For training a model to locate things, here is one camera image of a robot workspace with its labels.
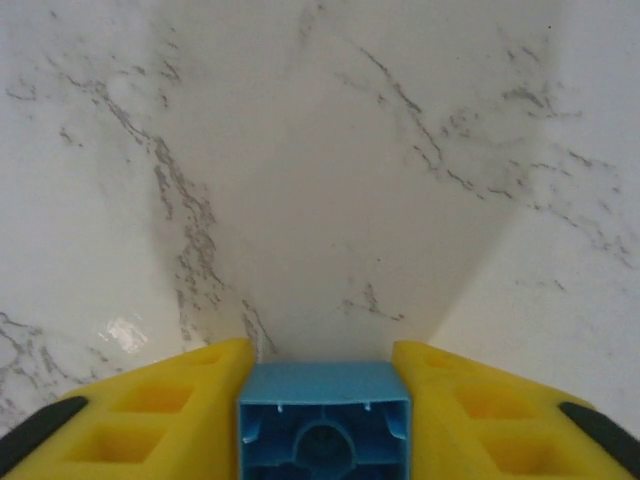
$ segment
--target white marble tile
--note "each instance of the white marble tile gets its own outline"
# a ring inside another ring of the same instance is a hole
[[[0,429],[206,342],[414,338],[636,434],[631,1],[5,2]]]

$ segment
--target blue plastic piece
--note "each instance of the blue plastic piece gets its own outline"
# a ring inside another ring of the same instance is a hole
[[[411,400],[388,362],[257,365],[238,399],[243,480],[408,480]]]

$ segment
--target rectangular hole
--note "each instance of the rectangular hole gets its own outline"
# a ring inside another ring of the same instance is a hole
[[[454,395],[471,418],[532,418],[529,403],[513,389],[503,385],[461,385]]]
[[[511,475],[581,475],[579,467],[551,437],[504,436],[481,439],[493,462]]]
[[[142,463],[160,442],[156,428],[99,425],[67,454],[72,462]]]
[[[152,382],[129,392],[113,408],[116,412],[177,413],[186,405],[194,387],[170,382]]]

